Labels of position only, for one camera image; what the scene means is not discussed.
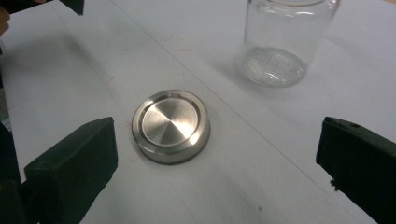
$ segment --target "brushed metal surface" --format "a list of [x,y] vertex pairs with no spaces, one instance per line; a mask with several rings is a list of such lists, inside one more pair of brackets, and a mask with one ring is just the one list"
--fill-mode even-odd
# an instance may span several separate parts
[[198,115],[190,103],[164,99],[148,109],[143,117],[142,131],[153,144],[172,147],[190,138],[197,124]]
[[174,164],[191,159],[203,149],[210,124],[198,97],[187,91],[162,91],[136,110],[132,133],[149,159]]

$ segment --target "empty glass jar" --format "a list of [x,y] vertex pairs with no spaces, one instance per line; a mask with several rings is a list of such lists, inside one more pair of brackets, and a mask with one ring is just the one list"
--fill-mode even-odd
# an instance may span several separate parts
[[300,81],[340,0],[249,0],[241,68],[271,87]]

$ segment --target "jar base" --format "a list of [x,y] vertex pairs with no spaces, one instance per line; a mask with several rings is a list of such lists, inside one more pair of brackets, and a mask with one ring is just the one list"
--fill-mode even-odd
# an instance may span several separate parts
[[256,83],[288,87],[299,82],[307,65],[296,55],[276,48],[255,47],[242,60],[242,69]]

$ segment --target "white table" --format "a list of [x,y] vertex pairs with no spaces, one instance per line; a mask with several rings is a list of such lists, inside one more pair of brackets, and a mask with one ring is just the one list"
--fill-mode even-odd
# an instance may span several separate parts
[[[3,80],[22,169],[80,125],[115,120],[119,168],[83,223],[375,223],[315,157],[325,116],[396,141],[396,5],[345,0],[302,82],[238,73],[245,0],[86,0],[12,15]],[[193,160],[142,156],[132,116],[150,95],[198,95],[211,136]]]

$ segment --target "jar lid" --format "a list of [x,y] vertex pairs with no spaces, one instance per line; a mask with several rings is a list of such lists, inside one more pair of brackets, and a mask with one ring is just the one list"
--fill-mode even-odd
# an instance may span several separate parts
[[136,110],[132,133],[149,159],[174,164],[191,159],[204,148],[210,124],[197,96],[187,91],[162,91]]

